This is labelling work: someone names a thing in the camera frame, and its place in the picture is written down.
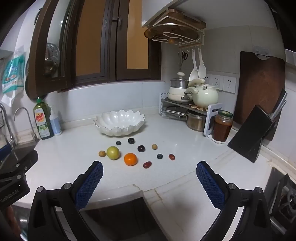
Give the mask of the small tan longan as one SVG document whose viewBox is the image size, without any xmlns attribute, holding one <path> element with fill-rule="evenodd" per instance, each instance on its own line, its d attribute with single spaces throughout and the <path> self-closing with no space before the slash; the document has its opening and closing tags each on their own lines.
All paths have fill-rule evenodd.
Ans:
<svg viewBox="0 0 296 241">
<path fill-rule="evenodd" d="M 99 151 L 99 156 L 100 157 L 105 157 L 106 156 L 106 152 L 105 151 Z"/>
<path fill-rule="evenodd" d="M 157 149 L 158 149 L 158 146 L 157 146 L 156 144 L 153 144 L 153 145 L 152 145 L 152 149 L 153 149 L 153 150 L 157 150 Z"/>
</svg>

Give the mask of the green apple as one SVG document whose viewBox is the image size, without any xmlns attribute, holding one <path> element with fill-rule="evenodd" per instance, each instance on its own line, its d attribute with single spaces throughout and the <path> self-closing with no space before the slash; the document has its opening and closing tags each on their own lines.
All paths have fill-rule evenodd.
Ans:
<svg viewBox="0 0 296 241">
<path fill-rule="evenodd" d="M 115 146 L 111 146 L 107 149 L 106 154 L 109 159 L 117 160 L 120 157 L 120 150 Z"/>
</svg>

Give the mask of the red grape tomato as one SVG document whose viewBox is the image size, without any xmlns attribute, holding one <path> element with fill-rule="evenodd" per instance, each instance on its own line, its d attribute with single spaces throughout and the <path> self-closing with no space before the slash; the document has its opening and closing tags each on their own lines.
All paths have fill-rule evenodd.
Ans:
<svg viewBox="0 0 296 241">
<path fill-rule="evenodd" d="M 175 156 L 173 154 L 169 154 L 169 158 L 174 161 L 175 160 Z"/>
<path fill-rule="evenodd" d="M 151 162 L 151 161 L 147 161 L 147 162 L 145 162 L 145 163 L 143 164 L 143 167 L 144 167 L 145 169 L 147 169 L 147 168 L 149 168 L 151 165 L 152 165 L 152 162 Z"/>
</svg>

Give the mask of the orange tangerine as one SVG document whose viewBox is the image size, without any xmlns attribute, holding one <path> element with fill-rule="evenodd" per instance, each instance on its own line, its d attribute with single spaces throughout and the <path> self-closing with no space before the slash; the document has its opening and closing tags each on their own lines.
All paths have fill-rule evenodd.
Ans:
<svg viewBox="0 0 296 241">
<path fill-rule="evenodd" d="M 134 166 L 137 164 L 137 156 L 134 153 L 127 153 L 124 156 L 124 162 L 128 166 Z"/>
</svg>

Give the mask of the dark plum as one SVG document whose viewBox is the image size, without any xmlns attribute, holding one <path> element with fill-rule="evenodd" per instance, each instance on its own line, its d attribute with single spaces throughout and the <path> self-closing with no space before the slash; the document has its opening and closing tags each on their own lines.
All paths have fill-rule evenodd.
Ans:
<svg viewBox="0 0 296 241">
<path fill-rule="evenodd" d="M 137 147 L 137 150 L 139 152 L 144 152 L 145 151 L 145 146 L 144 145 L 140 145 L 140 146 Z"/>
<path fill-rule="evenodd" d="M 135 143 L 134 138 L 129 138 L 129 139 L 128 139 L 128 143 L 129 143 L 129 144 L 134 144 L 134 143 Z"/>
</svg>

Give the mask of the black kitchen scissors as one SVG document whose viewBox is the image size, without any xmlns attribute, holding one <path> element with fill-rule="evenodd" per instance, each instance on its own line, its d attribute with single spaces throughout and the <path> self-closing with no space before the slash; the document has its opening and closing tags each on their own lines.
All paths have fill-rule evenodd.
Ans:
<svg viewBox="0 0 296 241">
<path fill-rule="evenodd" d="M 185 51 L 180 51 L 178 53 L 179 55 L 179 71 L 182 70 L 182 65 L 183 63 L 187 60 L 188 58 L 188 53 L 186 53 Z"/>
</svg>

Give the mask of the chrome sink faucet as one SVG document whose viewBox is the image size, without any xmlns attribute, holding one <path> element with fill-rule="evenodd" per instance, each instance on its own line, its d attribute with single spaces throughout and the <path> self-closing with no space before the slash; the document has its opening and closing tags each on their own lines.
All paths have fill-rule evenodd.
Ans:
<svg viewBox="0 0 296 241">
<path fill-rule="evenodd" d="M 10 144 L 13 148 L 36 145 L 39 142 L 29 111 L 20 107 L 8 113 L 1 103 L 1 147 Z"/>
</svg>

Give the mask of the green dish soap bottle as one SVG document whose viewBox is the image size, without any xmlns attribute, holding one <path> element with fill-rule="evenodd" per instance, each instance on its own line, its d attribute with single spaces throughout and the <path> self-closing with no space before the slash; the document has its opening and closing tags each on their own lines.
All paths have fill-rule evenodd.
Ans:
<svg viewBox="0 0 296 241">
<path fill-rule="evenodd" d="M 53 137 L 54 133 L 50 123 L 49 107 L 40 97 L 37 98 L 33 112 L 40 138 L 46 140 Z"/>
</svg>

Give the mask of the white pump bottle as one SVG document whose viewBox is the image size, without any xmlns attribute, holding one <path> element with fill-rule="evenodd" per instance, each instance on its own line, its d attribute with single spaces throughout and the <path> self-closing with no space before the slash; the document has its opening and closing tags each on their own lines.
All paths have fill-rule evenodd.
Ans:
<svg viewBox="0 0 296 241">
<path fill-rule="evenodd" d="M 62 134 L 62 128 L 60 126 L 58 115 L 55 113 L 53 108 L 50 109 L 50 123 L 54 135 L 59 136 Z"/>
</svg>

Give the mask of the plastic package bag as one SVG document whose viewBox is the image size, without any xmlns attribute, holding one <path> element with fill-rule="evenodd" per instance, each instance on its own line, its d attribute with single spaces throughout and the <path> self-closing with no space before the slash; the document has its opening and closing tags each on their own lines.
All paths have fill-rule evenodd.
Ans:
<svg viewBox="0 0 296 241">
<path fill-rule="evenodd" d="M 24 46 L 20 46 L 7 62 L 3 77 L 1 102 L 12 107 L 16 96 L 24 89 L 25 53 Z"/>
</svg>

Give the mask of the glass jar red sauce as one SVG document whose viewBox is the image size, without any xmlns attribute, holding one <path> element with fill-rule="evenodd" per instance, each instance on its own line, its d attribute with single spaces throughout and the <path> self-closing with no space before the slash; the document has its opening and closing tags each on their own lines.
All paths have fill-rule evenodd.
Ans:
<svg viewBox="0 0 296 241">
<path fill-rule="evenodd" d="M 233 125 L 233 114 L 225 111 L 219 110 L 218 114 L 215 116 L 212 138 L 219 142 L 225 142 L 230 133 Z"/>
</svg>

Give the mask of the stainless steel pot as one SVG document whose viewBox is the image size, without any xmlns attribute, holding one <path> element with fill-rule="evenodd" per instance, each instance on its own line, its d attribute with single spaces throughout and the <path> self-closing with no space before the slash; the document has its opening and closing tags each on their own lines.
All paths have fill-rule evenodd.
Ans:
<svg viewBox="0 0 296 241">
<path fill-rule="evenodd" d="M 187 127 L 198 132 L 204 131 L 205 121 L 206 121 L 205 115 L 201 115 L 199 113 L 196 113 L 190 110 L 186 112 L 186 115 L 187 115 L 187 120 L 186 120 Z"/>
</svg>

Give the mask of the cream ceramic kettle pot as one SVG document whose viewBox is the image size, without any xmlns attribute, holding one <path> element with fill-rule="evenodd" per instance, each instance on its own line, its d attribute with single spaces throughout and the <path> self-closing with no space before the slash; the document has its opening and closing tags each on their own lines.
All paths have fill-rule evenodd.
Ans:
<svg viewBox="0 0 296 241">
<path fill-rule="evenodd" d="M 218 87 L 206 84 L 204 79 L 191 80 L 185 93 L 191 95 L 194 104 L 200 108 L 208 108 L 209 105 L 218 103 Z"/>
</svg>

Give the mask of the white rice spoon left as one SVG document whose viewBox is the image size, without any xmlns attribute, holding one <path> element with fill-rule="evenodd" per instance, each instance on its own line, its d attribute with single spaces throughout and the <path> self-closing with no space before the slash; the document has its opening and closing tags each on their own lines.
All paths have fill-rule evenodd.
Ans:
<svg viewBox="0 0 296 241">
<path fill-rule="evenodd" d="M 199 77 L 199 73 L 198 73 L 197 65 L 196 65 L 196 51 L 195 51 L 195 49 L 192 50 L 192 62 L 193 62 L 193 70 L 190 73 L 189 81 L 192 81 L 192 80 L 197 79 Z"/>
</svg>

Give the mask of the wall power outlets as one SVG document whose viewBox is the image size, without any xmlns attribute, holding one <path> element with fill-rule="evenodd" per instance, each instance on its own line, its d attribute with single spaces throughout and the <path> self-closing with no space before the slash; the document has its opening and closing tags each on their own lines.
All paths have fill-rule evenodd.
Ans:
<svg viewBox="0 0 296 241">
<path fill-rule="evenodd" d="M 233 94 L 236 92 L 236 77 L 233 76 L 207 74 L 205 77 L 205 82 L 215 86 L 220 91 Z"/>
</svg>

